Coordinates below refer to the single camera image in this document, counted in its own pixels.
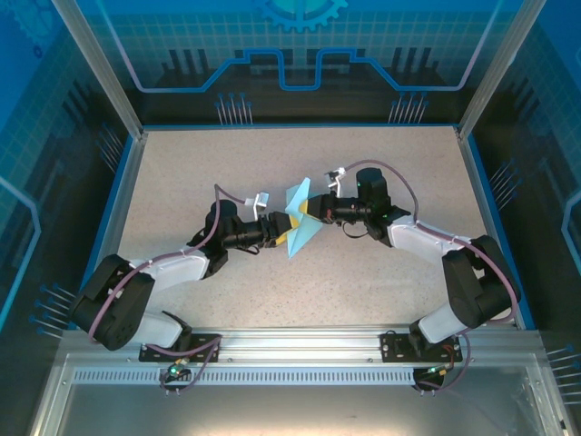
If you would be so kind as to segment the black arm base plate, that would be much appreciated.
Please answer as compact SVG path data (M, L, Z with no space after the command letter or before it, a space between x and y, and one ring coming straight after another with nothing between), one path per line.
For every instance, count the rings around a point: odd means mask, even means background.
M379 337L379 351L384 363L462 362L458 339L447 338L430 343L412 333L387 331Z
M219 334L189 333L179 338L176 343L163 349L156 345L152 348L143 345L139 351L139 362L175 362L179 359L188 359L189 362L203 363L206 358L209 362L217 362L220 352Z

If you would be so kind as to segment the sheet metal tray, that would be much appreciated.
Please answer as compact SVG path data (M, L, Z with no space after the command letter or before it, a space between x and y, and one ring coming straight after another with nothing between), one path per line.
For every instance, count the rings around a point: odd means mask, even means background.
M30 436L581 436L533 363L473 367L430 386L79 385L56 367Z

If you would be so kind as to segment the aluminium cross rail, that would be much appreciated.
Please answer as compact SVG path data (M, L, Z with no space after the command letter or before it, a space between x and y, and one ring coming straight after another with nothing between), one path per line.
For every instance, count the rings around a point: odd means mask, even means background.
M198 334L222 337L221 367L362 367L382 364L379 337L388 330L406 332L404 324L342 327L195 329ZM468 333L470 345L461 346L463 362L475 367L543 365L547 357L539 332L506 325L489 325ZM81 330L68 331L54 358L55 365L128 366L138 363L140 343L110 352L87 339Z

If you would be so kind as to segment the slotted metal strip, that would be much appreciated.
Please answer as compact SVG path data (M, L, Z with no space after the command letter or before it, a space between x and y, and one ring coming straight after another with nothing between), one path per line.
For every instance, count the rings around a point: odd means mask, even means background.
M157 368L98 369L74 372L73 384L79 385L152 385L160 384L162 371ZM410 368L208 368L198 384L201 386L412 386L414 371Z

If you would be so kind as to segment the aluminium side rail blue edge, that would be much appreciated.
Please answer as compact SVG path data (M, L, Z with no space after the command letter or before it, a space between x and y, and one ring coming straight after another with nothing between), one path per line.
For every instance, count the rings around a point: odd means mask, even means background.
M80 289L86 285L99 262L119 249L133 190L139 173L146 137L129 136L117 166L113 184L103 210Z
M454 124L453 128L487 233L497 241L500 249L505 255L508 268L516 280L518 289L521 291L521 300L518 304L515 323L521 330L535 330L537 326L528 305L527 295L523 288L513 253L509 247L507 234L501 222L499 210L494 200L492 188L478 151L477 144L472 134L465 138L460 133L460 129L457 125Z

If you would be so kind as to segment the light blue paper sheet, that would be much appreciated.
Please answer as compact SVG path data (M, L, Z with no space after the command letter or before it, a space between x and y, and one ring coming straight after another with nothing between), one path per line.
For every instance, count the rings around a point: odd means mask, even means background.
M300 184L286 191L285 213L298 226L287 233L287 251L292 258L322 228L323 223L300 211L300 206L309 199L310 178L306 177Z

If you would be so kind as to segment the aluminium frame post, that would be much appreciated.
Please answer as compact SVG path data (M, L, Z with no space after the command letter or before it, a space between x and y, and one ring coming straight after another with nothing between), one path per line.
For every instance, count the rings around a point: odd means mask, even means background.
M547 0L523 0L482 81L458 124L458 139L466 142L494 92L514 62Z
M124 127L133 139L141 140L142 123L80 7L75 0L51 0L51 2Z

